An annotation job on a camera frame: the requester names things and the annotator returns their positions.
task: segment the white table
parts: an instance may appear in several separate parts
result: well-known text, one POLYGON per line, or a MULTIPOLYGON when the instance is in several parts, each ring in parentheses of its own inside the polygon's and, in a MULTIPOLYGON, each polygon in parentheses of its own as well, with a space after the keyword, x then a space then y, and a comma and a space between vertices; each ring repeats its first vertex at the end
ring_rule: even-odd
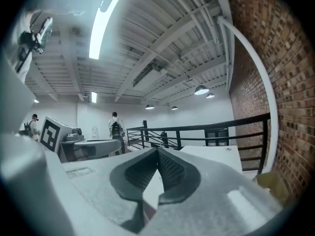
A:
POLYGON ((180 151, 230 166, 242 174, 242 164, 237 146, 185 146, 180 151))

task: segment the brick wall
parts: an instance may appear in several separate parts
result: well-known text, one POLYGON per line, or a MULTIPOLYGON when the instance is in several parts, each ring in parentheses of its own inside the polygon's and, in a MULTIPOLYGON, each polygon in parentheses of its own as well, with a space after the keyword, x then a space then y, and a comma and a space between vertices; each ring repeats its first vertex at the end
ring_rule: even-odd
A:
MULTIPOLYGON (((299 197, 315 165, 315 55, 300 22, 282 0, 229 0, 233 24, 251 42, 271 80, 278 107, 279 142, 273 169, 299 197)), ((236 40, 230 96, 236 119, 269 112, 260 75, 236 40)), ((256 132, 259 125, 237 128, 256 132)), ((257 144, 260 138, 238 141, 257 144)))

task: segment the fluorescent light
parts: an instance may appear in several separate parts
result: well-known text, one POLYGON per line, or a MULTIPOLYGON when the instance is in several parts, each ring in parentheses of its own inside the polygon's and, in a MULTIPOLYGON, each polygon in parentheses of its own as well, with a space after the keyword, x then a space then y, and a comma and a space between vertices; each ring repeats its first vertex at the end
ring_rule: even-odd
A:
POLYGON ((210 98, 213 98, 213 97, 215 97, 215 95, 214 95, 213 93, 209 93, 209 94, 207 95, 207 99, 210 99, 210 98))
POLYGON ((146 106, 146 109, 148 109, 148 110, 149 110, 149 109, 153 109, 153 108, 154 108, 153 105, 147 105, 147 106, 146 106))
POLYGON ((209 92, 209 89, 207 89, 204 85, 197 86, 195 89, 195 95, 201 95, 207 92, 209 92))
POLYGON ((90 40, 89 58, 91 59, 99 58, 99 51, 102 45, 104 32, 106 30, 109 18, 112 15, 112 12, 117 3, 118 0, 112 0, 108 9, 105 12, 101 12, 100 8, 97 9, 90 40))
POLYGON ((92 95, 92 102, 96 103, 97 93, 96 92, 92 92, 91 95, 92 95))

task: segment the ceiling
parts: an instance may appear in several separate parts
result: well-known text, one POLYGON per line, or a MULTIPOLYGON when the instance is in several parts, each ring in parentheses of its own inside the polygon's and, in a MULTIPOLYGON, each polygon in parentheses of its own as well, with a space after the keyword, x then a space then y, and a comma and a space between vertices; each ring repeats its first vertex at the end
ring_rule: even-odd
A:
POLYGON ((90 0, 81 16, 53 16, 45 52, 32 54, 25 81, 37 98, 89 101, 94 91, 104 102, 167 104, 192 95, 200 84, 226 88, 217 24, 226 10, 222 1, 119 0, 95 60, 89 58, 89 43, 100 2, 90 0))

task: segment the black railing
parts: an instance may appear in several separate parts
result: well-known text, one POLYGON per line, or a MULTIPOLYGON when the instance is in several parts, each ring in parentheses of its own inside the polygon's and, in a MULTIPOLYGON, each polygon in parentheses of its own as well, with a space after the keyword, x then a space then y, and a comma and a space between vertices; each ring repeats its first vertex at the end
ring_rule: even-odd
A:
POLYGON ((165 128, 148 128, 147 121, 143 121, 142 127, 136 128, 129 128, 127 129, 127 137, 128 137, 128 145, 134 148, 148 148, 145 145, 149 144, 151 147, 161 147, 164 146, 166 148, 170 147, 176 150, 181 150, 182 148, 182 141, 215 141, 216 145, 219 144, 219 140, 232 140, 232 139, 240 139, 240 138, 248 138, 254 136, 262 136, 262 144, 253 145, 249 147, 238 147, 238 150, 249 150, 255 148, 262 148, 261 155, 256 157, 246 157, 241 158, 242 162, 246 161, 256 161, 260 160, 259 166, 254 168, 243 168, 243 171, 253 171, 257 170, 258 173, 262 172, 264 162, 266 159, 267 154, 267 141, 268 141, 268 123, 267 121, 270 119, 270 113, 239 119, 239 120, 232 120, 226 121, 221 123, 215 124, 207 124, 207 125, 197 125, 197 126, 181 126, 181 127, 165 127, 165 128), (192 131, 192 130, 216 130, 220 128, 229 128, 241 125, 247 125, 252 123, 262 123, 262 132, 247 134, 247 135, 240 135, 240 136, 228 136, 228 137, 213 137, 213 138, 182 138, 180 135, 180 131, 192 131), (175 131, 176 137, 167 137, 161 136, 155 131, 175 131))

